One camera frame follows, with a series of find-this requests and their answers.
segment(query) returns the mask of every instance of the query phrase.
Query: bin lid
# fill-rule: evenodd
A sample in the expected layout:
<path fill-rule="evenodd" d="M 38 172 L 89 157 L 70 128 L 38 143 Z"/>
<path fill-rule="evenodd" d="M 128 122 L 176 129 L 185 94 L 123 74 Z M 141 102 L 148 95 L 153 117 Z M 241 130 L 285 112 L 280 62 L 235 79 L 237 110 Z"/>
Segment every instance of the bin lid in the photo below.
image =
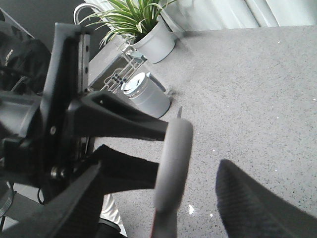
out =
<path fill-rule="evenodd" d="M 135 75 L 132 79 L 130 79 L 127 83 L 124 83 L 121 86 L 121 90 L 126 96 L 132 96 L 136 94 L 140 89 L 142 89 L 143 85 L 146 83 L 146 75 L 145 73 L 139 73 Z"/>

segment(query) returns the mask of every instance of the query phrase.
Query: wall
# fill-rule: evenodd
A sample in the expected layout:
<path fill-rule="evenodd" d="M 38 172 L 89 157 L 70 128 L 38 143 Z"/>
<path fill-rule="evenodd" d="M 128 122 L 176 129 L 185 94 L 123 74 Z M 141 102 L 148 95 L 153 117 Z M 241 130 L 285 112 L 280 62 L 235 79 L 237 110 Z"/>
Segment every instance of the wall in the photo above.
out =
<path fill-rule="evenodd" d="M 73 11 L 83 0 L 0 0 L 0 8 L 25 28 L 32 36 L 40 39 L 51 51 L 55 22 L 73 24 Z M 92 13 L 84 9 L 80 16 Z M 99 51 L 99 42 L 105 29 L 96 31 L 91 37 L 91 54 Z"/>

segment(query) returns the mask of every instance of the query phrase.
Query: screw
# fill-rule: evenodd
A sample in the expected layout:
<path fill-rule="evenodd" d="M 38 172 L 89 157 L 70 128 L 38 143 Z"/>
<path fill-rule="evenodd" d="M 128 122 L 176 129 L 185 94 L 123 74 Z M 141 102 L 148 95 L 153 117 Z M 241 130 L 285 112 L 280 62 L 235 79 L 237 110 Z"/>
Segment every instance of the screw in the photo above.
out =
<path fill-rule="evenodd" d="M 65 169 L 62 169 L 62 170 L 61 170 L 61 172 L 60 172 L 60 176 L 61 176 L 62 178 L 64 178 L 64 177 L 65 177 Z"/>
<path fill-rule="evenodd" d="M 52 169 L 51 169 L 51 177 L 53 179 L 57 178 L 57 167 L 56 166 L 53 166 Z"/>
<path fill-rule="evenodd" d="M 56 127 L 52 126 L 51 129 L 50 129 L 50 134 L 54 135 L 55 133 L 56 133 Z"/>

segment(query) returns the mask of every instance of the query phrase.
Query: gray carpet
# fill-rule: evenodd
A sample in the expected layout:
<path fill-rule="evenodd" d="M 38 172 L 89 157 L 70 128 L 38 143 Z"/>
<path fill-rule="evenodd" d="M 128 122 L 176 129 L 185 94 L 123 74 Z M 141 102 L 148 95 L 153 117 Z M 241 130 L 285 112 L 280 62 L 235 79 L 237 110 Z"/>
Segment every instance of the gray carpet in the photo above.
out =
<path fill-rule="evenodd" d="M 168 113 L 194 125 L 180 238 L 227 237 L 216 207 L 219 161 L 317 216 L 317 27 L 192 32 L 146 68 L 177 91 Z M 100 138 L 98 144 L 159 161 L 162 142 Z M 131 238 L 150 236 L 153 191 L 114 195 Z"/>

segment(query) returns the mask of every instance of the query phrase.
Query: potted plant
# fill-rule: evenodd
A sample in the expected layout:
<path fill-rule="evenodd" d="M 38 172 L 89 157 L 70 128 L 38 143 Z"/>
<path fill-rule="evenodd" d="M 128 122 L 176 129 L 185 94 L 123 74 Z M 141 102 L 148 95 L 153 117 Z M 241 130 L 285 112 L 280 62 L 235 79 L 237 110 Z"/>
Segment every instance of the potted plant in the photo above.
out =
<path fill-rule="evenodd" d="M 111 28 L 101 44 L 106 44 L 114 36 L 122 36 L 151 63 L 164 59 L 174 48 L 175 41 L 165 24 L 158 21 L 161 11 L 176 0 L 160 6 L 159 0 L 107 0 L 114 9 L 93 13 L 86 18 L 98 17 L 101 24 Z"/>

